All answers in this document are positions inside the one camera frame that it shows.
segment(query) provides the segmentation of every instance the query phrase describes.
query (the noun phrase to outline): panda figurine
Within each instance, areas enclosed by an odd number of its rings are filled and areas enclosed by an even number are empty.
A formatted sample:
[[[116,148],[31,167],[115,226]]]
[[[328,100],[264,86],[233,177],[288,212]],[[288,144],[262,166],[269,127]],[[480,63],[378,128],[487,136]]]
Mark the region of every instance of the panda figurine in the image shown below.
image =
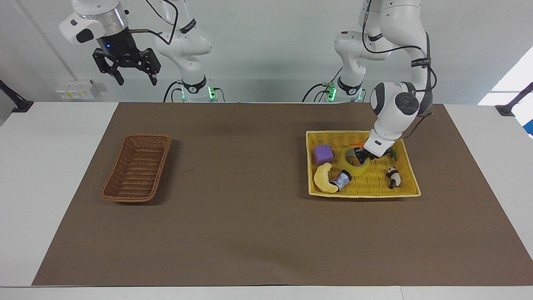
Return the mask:
[[[387,177],[391,179],[391,184],[389,185],[390,189],[400,186],[401,184],[400,172],[398,172],[396,168],[388,168]]]

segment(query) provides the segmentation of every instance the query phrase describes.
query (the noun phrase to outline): purple cube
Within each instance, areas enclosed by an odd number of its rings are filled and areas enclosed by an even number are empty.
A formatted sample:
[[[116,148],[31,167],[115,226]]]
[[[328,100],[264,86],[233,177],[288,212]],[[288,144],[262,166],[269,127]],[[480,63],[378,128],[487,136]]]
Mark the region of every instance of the purple cube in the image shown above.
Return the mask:
[[[329,145],[320,145],[314,148],[314,163],[318,166],[333,162],[333,152]]]

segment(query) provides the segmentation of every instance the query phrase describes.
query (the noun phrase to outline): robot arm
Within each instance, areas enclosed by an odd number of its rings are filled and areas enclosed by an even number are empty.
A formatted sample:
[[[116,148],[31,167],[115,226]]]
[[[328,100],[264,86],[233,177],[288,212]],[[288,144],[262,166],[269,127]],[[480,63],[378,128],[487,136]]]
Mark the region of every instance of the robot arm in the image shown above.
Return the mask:
[[[385,38],[382,38],[379,21],[381,18],[382,0],[372,2],[366,24],[366,34],[359,31],[343,31],[335,38],[335,51],[341,57],[343,68],[340,76],[335,83],[337,89],[336,99],[343,102],[353,102],[359,97],[361,86],[365,77],[366,68],[363,59],[366,60],[385,60],[389,57],[390,52],[371,53],[363,45],[362,36],[365,39],[367,47],[374,52],[381,52],[390,49],[392,44]],[[365,19],[366,7],[359,15],[359,23],[363,26]]]
[[[216,94],[211,88],[209,79],[205,76],[200,61],[195,56],[205,55],[213,48],[207,34],[197,26],[196,20],[187,9],[186,0],[171,0],[178,8],[179,18],[177,27],[180,34],[172,40],[170,45],[160,39],[155,40],[156,49],[162,55],[173,61],[182,76],[181,83],[184,89],[183,99],[195,102],[212,102],[216,100]],[[165,18],[174,22],[175,10],[163,2]],[[163,36],[168,39],[169,32]]]
[[[128,28],[126,15],[119,0],[71,0],[74,13],[61,23],[61,33],[71,43],[82,44],[96,39],[93,59],[100,72],[114,77],[119,85],[124,78],[119,67],[136,68],[148,74],[152,85],[157,83],[161,69],[154,51],[140,51]]]
[[[359,22],[368,34],[354,33],[354,38],[349,34],[353,45],[350,51],[355,51],[351,56],[354,63],[352,64],[350,56],[346,55],[348,51],[344,50],[340,52],[344,65],[360,66],[358,59],[384,60],[390,53],[387,51],[394,44],[409,53],[413,78],[413,82],[382,82],[372,91],[370,103],[378,119],[370,131],[363,151],[358,152],[359,160],[365,161],[369,157],[383,156],[411,125],[415,117],[423,114],[431,106],[433,96],[430,42],[420,20],[420,1],[368,0],[363,6]],[[358,34],[359,42],[353,41]],[[348,68],[345,72],[350,73],[357,81],[362,81],[364,73],[355,72],[354,68]],[[343,83],[345,78],[349,77],[346,75],[341,77],[339,83]]]

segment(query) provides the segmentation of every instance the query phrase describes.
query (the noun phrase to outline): wall outlet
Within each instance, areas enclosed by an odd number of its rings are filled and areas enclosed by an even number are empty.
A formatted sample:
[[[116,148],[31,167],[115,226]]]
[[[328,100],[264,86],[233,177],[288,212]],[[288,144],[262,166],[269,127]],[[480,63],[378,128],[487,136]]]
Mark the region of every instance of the wall outlet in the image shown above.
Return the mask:
[[[61,83],[55,92],[62,100],[94,100],[94,86],[90,80]]]

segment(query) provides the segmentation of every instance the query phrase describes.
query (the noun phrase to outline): cable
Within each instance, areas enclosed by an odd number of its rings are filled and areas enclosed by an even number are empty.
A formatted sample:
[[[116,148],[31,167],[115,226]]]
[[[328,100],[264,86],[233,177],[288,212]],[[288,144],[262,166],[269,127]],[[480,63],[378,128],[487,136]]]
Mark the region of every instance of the cable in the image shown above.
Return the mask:
[[[172,103],[174,103],[174,92],[181,91],[181,90],[182,90],[181,88],[177,88],[177,89],[172,90],[172,92],[170,92],[170,100],[172,101]]]
[[[314,89],[318,88],[319,86],[322,86],[322,84],[319,83],[319,84],[315,84],[315,85],[313,85],[313,87],[310,88],[309,91],[307,91],[307,93],[305,94],[305,96],[303,96],[302,103],[304,103],[304,102],[305,102],[305,99],[307,98],[307,96],[309,96],[309,94],[310,94]]]
[[[221,88],[214,88],[213,91],[221,91],[222,92],[222,100],[224,100],[224,103],[226,103],[226,97],[224,96],[224,91]]]
[[[366,89],[363,89],[363,90],[361,91],[361,93],[363,93],[363,92],[365,92],[365,95],[363,96],[363,103],[365,103],[365,99],[366,99]]]
[[[333,83],[335,81],[335,79],[337,78],[337,76],[341,73],[342,71],[342,67],[338,70],[337,74],[335,74],[335,77],[333,77],[333,79],[329,82],[329,83]],[[322,94],[322,96],[320,96],[320,100],[318,100],[318,102],[322,102],[322,97],[324,97],[324,94]]]
[[[431,66],[428,66],[427,67],[427,71],[428,72],[431,72],[431,74],[433,74],[433,77],[435,78],[435,83],[433,84],[432,87],[430,87],[429,89],[425,89],[425,90],[416,90],[415,92],[431,92],[436,86],[437,86],[437,75],[435,74],[435,71],[433,70],[433,68]]]
[[[179,81],[174,81],[173,83],[171,83],[171,84],[168,86],[168,89],[167,89],[167,91],[165,92],[165,96],[163,97],[163,103],[166,102],[166,97],[168,96],[168,92],[170,92],[170,89],[171,89],[175,84],[179,84]]]
[[[145,1],[146,1],[146,3],[148,3],[148,5],[150,5],[150,7],[154,11],[154,13],[156,13],[156,15],[158,17],[160,17],[163,21],[165,21],[165,23],[167,23],[169,25],[174,25],[174,24],[170,23],[167,19],[163,18],[163,16],[161,14],[159,14],[159,12],[157,12],[156,8],[150,3],[150,1],[148,1],[148,0],[145,0]]]
[[[316,96],[314,97],[314,100],[313,102],[316,102],[317,101],[317,98],[318,98],[318,95],[322,94],[322,96],[324,96],[324,94],[327,93],[327,91],[320,91],[316,94]]]
[[[411,130],[411,133],[408,134],[406,137],[401,137],[401,138],[402,139],[409,138],[413,134],[413,132],[415,132],[416,128],[422,123],[422,121],[425,120],[427,117],[432,116],[432,115],[433,115],[433,113],[428,113],[428,114],[425,114],[423,116],[420,116],[420,117],[422,117],[422,119],[420,119],[420,121],[418,121],[418,123],[415,125],[413,130]]]
[[[170,38],[167,40],[165,40],[163,37],[162,37],[162,33],[157,33],[155,31],[152,31],[150,29],[131,29],[130,30],[130,33],[151,33],[157,37],[159,37],[165,44],[167,45],[170,45],[170,43],[172,43],[172,38],[174,38],[174,33],[176,32],[176,26],[177,26],[177,15],[178,15],[178,11],[177,11],[177,7],[176,5],[174,5],[174,3],[170,2],[169,0],[161,0],[163,2],[166,2],[168,3],[170,6],[172,6],[172,8],[174,8],[174,10],[176,11],[176,18],[174,18],[174,24],[172,24],[172,33],[170,34]],[[156,9],[150,4],[150,2],[148,2],[148,0],[146,0],[146,2],[150,5],[150,7],[153,9],[153,11],[155,11],[155,13],[160,17],[160,18],[163,18],[157,11]]]

